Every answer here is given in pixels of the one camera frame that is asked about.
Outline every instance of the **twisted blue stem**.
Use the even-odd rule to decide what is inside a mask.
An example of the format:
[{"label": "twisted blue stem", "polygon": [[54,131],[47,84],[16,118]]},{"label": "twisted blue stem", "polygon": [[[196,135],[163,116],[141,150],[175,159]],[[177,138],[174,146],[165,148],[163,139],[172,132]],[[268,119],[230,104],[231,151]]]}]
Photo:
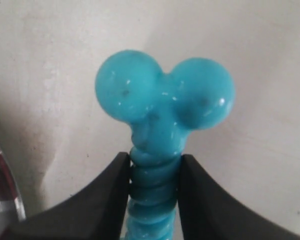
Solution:
[{"label": "twisted blue stem", "polygon": [[235,97],[231,76],[215,61],[190,58],[163,73],[149,55],[126,50],[96,76],[102,108],[132,130],[131,200],[126,240],[172,240],[181,154],[191,131],[215,126]]}]

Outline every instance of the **white background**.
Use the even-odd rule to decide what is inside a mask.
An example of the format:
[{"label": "white background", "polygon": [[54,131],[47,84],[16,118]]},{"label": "white background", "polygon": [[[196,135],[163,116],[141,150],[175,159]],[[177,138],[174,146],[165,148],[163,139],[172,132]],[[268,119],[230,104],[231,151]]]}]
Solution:
[{"label": "white background", "polygon": [[28,214],[130,149],[129,128],[94,92],[101,63],[124,49],[165,71],[194,56],[228,68],[234,110],[192,134],[186,152],[241,202],[300,234],[300,0],[1,0],[0,143]]}]

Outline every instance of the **black holder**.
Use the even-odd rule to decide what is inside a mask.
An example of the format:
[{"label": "black holder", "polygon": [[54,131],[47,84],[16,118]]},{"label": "black holder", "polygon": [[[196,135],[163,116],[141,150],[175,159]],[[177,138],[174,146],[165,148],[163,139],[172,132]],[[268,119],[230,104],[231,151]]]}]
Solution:
[{"label": "black holder", "polygon": [[[120,152],[87,187],[63,203],[9,226],[0,240],[119,240],[131,160]],[[178,205],[184,240],[300,240],[228,194],[192,155],[183,155]]]}]

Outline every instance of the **white wall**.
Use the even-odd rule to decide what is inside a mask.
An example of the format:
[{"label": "white wall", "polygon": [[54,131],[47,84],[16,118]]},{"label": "white wall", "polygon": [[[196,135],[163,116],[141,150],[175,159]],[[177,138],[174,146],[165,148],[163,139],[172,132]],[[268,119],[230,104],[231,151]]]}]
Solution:
[{"label": "white wall", "polygon": [[186,152],[300,234],[300,0],[0,0],[0,142],[28,213],[68,198],[131,147],[129,128],[94,94],[98,67],[124,49],[166,71],[193,56],[230,70],[232,114],[194,133]]}]

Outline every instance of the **glossy blue surface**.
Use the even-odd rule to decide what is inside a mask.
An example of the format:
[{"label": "glossy blue surface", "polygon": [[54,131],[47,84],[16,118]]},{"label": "glossy blue surface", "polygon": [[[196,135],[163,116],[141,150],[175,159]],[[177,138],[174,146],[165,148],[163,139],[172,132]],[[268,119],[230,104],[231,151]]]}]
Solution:
[{"label": "glossy blue surface", "polygon": [[95,86],[101,107],[132,130],[125,239],[171,240],[187,137],[227,117],[235,98],[232,77],[205,58],[187,59],[164,73],[151,56],[125,50],[102,64]]}]

